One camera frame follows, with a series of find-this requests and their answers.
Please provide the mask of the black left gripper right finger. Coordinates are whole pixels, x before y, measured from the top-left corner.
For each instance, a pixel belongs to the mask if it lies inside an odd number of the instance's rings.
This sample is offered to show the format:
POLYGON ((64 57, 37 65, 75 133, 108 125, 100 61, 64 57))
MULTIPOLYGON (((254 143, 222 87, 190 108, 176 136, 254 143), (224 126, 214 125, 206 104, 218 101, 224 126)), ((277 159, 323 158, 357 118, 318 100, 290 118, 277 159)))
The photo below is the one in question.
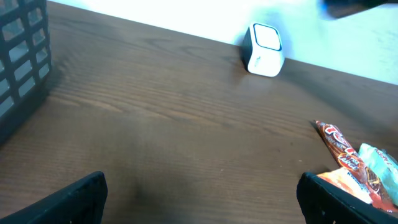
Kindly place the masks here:
POLYGON ((296 194, 306 223, 397 224, 396 217, 364 203, 310 172, 302 174, 296 194))

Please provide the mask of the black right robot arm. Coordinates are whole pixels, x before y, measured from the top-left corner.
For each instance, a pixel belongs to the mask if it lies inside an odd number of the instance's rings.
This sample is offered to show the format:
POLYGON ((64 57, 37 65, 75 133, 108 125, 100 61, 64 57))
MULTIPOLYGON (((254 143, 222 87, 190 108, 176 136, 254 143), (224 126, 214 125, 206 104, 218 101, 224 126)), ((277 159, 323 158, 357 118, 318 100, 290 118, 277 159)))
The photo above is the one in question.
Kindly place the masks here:
POLYGON ((383 4, 397 5, 397 0, 321 0, 323 10, 334 19, 351 16, 383 4))

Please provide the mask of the small orange box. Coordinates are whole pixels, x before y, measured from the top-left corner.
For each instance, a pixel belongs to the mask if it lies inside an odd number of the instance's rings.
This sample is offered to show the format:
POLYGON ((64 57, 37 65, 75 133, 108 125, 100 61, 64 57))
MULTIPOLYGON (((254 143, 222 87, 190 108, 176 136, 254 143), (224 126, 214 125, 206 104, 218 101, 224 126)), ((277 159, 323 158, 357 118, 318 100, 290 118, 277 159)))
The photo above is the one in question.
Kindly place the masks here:
POLYGON ((317 177, 329 182, 341 190, 344 190, 367 204, 373 203, 368 188, 364 184, 360 183, 348 169, 339 168, 334 171, 318 174, 317 177))

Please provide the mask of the light green tissue pack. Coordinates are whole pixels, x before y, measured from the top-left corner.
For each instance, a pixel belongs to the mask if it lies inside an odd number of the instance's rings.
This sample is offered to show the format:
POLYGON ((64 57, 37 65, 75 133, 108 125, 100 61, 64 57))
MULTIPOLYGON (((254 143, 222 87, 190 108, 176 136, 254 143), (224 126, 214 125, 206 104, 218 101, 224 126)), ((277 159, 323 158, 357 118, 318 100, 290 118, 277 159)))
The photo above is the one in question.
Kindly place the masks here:
POLYGON ((362 143, 359 156, 380 178, 394 205, 397 205, 397 162, 389 154, 369 144, 362 143))

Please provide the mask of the red chocolate bar wrapper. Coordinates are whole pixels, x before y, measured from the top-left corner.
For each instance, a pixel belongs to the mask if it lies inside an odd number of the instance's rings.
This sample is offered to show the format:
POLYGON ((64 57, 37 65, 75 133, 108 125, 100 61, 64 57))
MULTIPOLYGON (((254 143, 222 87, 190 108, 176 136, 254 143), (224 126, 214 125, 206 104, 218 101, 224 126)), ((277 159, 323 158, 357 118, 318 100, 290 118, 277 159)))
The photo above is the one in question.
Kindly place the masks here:
POLYGON ((322 121, 315 121, 315 125, 339 168, 348 169, 368 188, 373 200, 370 205, 385 212, 397 212, 397 206, 392 202, 380 178, 360 158, 337 126, 322 121))

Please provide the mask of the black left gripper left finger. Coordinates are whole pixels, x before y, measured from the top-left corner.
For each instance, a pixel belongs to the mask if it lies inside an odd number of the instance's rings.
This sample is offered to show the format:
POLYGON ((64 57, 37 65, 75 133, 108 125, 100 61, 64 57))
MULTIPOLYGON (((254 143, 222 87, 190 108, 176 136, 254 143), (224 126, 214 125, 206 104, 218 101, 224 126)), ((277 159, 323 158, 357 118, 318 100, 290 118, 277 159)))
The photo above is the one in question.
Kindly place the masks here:
POLYGON ((1 218, 1 224, 101 223, 107 195, 104 173, 96 171, 1 218))

